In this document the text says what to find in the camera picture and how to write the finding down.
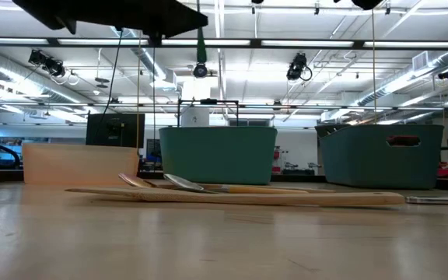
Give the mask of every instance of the desk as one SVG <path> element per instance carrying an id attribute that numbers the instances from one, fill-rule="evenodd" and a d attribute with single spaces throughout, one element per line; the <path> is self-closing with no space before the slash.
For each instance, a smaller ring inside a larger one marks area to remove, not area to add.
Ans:
<path id="1" fill-rule="evenodd" d="M 448 205 L 141 203 L 63 189 L 0 184 L 0 279 L 448 279 Z"/>

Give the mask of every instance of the ceiling pipe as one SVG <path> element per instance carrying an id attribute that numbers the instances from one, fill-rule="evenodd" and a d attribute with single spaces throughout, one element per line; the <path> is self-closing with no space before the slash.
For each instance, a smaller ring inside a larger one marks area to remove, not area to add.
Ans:
<path id="1" fill-rule="evenodd" d="M 404 16 L 402 16 L 401 19 L 399 19 L 384 35 L 383 38 L 390 35 L 391 32 L 395 31 L 406 19 L 409 18 L 409 16 L 412 16 L 416 13 L 416 11 L 425 3 L 424 0 L 419 0 Z M 351 106 L 364 106 L 368 104 L 369 102 L 374 101 L 377 98 L 386 96 L 390 93 L 393 93 L 399 89 L 404 88 L 405 86 L 411 85 L 413 82 L 417 81 L 418 78 L 421 78 L 426 75 L 432 75 L 436 73 L 443 72 L 448 68 L 448 53 L 445 53 L 443 55 L 438 55 L 439 53 L 434 53 L 435 56 L 432 57 L 431 64 L 427 72 L 425 73 L 414 73 L 412 65 L 408 66 L 407 68 L 403 69 L 402 71 L 399 71 L 397 74 L 392 75 L 391 77 L 383 80 L 379 88 L 376 89 L 376 94 L 374 92 L 374 89 L 367 89 L 365 92 L 362 93 L 362 98 L 359 100 L 356 100 L 354 103 L 351 104 Z M 336 110 L 324 113 L 323 120 L 334 120 L 338 119 L 341 116 L 347 114 L 350 112 L 350 110 L 342 109 L 342 110 Z"/>
<path id="2" fill-rule="evenodd" d="M 25 86 L 35 93 L 53 93 L 72 103 L 94 103 L 93 100 L 64 86 L 57 85 L 54 82 L 51 83 L 49 77 L 32 72 L 33 70 L 29 70 L 0 55 L 0 80 L 20 83 L 21 86 Z"/>
<path id="3" fill-rule="evenodd" d="M 409 86 L 411 83 L 418 81 L 421 77 L 438 74 L 448 69 L 448 52 L 442 55 L 434 53 L 429 60 L 432 62 L 428 64 L 428 71 L 424 73 L 414 73 L 412 65 L 409 65 L 407 68 L 392 75 L 390 78 L 384 79 L 376 89 L 376 94 L 374 93 L 374 89 L 368 89 L 363 92 L 362 98 L 356 101 L 356 105 L 365 106 L 377 98 L 403 89 L 405 86 Z"/>
<path id="4" fill-rule="evenodd" d="M 427 100 L 427 99 L 432 98 L 432 97 L 434 97 L 434 96 L 442 95 L 442 94 L 444 94 L 444 93 L 448 93 L 448 85 L 446 85 L 446 86 L 444 86 L 444 87 L 442 87 L 442 88 L 439 88 L 439 89 L 437 89 L 437 90 L 433 90 L 433 91 L 430 92 L 430 93 L 426 93 L 426 94 L 423 94 L 423 95 L 421 95 L 421 96 L 415 97 L 415 98 L 413 98 L 413 99 L 411 99 L 411 100 L 408 100 L 408 101 L 406 101 L 406 102 L 403 102 L 403 103 L 397 105 L 397 107 L 409 107 L 409 106 L 411 106 L 411 105 L 413 105 L 413 104 L 416 104 L 416 103 L 418 103 L 418 102 L 422 102 L 423 100 Z M 403 117 L 409 115 L 411 112 L 412 112 L 412 111 L 404 112 L 404 113 L 399 113 L 398 116 L 401 117 L 401 119 L 404 119 Z M 386 115 L 388 115 L 388 113 L 379 113 L 378 116 L 376 116 L 376 117 L 380 118 L 382 114 L 386 114 Z M 396 113 L 391 113 L 391 116 L 392 116 L 393 118 L 395 118 L 395 117 L 394 117 L 395 114 L 396 114 Z M 374 120 L 374 114 L 371 113 L 371 116 L 370 116 L 370 117 L 361 120 L 359 123 L 360 123 L 360 124 L 365 124 L 365 123 L 370 122 L 370 121 L 373 121 L 373 120 Z"/>
<path id="5" fill-rule="evenodd" d="M 121 33 L 115 29 L 115 27 L 111 26 L 111 30 L 117 35 L 117 37 L 121 36 Z M 122 36 L 123 39 L 139 39 L 135 33 L 127 29 Z M 132 47 L 130 48 L 131 52 L 139 58 L 143 66 L 145 66 L 146 71 L 150 72 L 155 76 L 155 79 L 164 80 L 167 77 L 167 73 L 164 67 L 161 67 L 155 60 L 152 58 L 152 55 L 148 53 L 148 51 L 143 47 Z"/>

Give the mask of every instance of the ceiling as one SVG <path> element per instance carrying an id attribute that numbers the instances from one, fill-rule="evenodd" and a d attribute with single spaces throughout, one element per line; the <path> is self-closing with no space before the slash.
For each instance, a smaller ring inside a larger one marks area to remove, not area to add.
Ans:
<path id="1" fill-rule="evenodd" d="M 222 38 L 285 38 L 285 39 L 346 39 L 372 40 L 371 15 L 355 16 L 360 12 L 351 1 L 343 0 L 338 4 L 332 1 L 320 2 L 320 14 L 314 15 L 315 0 L 265 0 L 253 15 L 251 5 L 243 0 L 221 0 L 225 2 L 224 19 L 220 23 Z M 195 1 L 181 1 L 195 7 Z M 201 0 L 202 11 L 208 16 L 208 25 L 203 28 L 205 38 L 216 37 L 215 3 L 213 0 Z M 414 5 L 420 5 L 416 13 L 404 16 Z M 32 16 L 13 9 L 11 1 L 0 1 L 0 37 L 73 37 L 66 30 L 49 30 Z M 374 18 L 376 39 L 385 40 L 448 40 L 448 14 L 427 15 L 426 13 L 448 13 L 448 3 L 443 0 L 404 1 L 392 0 L 390 15 L 377 13 Z M 75 37 L 116 38 L 108 26 L 91 23 L 79 23 Z M 180 38 L 195 38 L 196 31 L 179 35 Z M 101 51 L 100 66 L 110 67 L 96 73 L 98 50 L 92 47 L 63 48 L 44 47 L 41 50 L 64 62 L 80 78 L 77 85 L 65 83 L 70 90 L 89 100 L 106 103 L 109 89 L 99 89 L 94 81 L 96 75 L 111 79 L 111 66 L 115 61 L 116 49 L 105 48 Z M 372 51 L 321 51 L 296 49 L 225 49 L 226 98 L 242 103 L 273 103 L 280 99 L 283 104 L 336 104 L 349 105 L 348 94 L 359 94 L 373 87 L 373 53 Z M 28 69 L 33 66 L 28 62 L 30 47 L 0 47 L 0 55 L 15 61 Z M 315 60 L 311 64 L 313 79 L 302 84 L 288 84 L 285 78 L 289 63 L 296 53 L 304 52 L 307 59 Z M 375 59 L 376 82 L 391 77 L 401 69 L 412 64 L 412 58 L 422 51 L 377 51 Z M 208 77 L 212 87 L 211 97 L 219 98 L 219 54 L 217 49 L 207 50 L 207 67 L 215 73 Z M 346 66 L 355 59 L 350 67 Z M 158 64 L 176 72 L 181 83 L 191 77 L 188 65 L 196 63 L 196 48 L 160 48 L 155 50 Z M 134 103 L 138 88 L 138 59 L 127 49 L 120 49 L 117 71 L 113 84 L 112 96 L 120 97 L 121 102 Z M 153 92 L 148 72 L 139 77 L 141 103 L 150 103 L 155 93 L 158 103 L 175 102 L 177 92 L 156 90 Z M 45 75 L 40 69 L 37 73 Z M 395 94 L 419 96 L 431 89 L 431 79 L 421 81 L 401 89 Z M 117 108 L 118 112 L 133 111 L 133 108 Z M 301 110 L 298 114 L 321 114 L 323 110 Z"/>

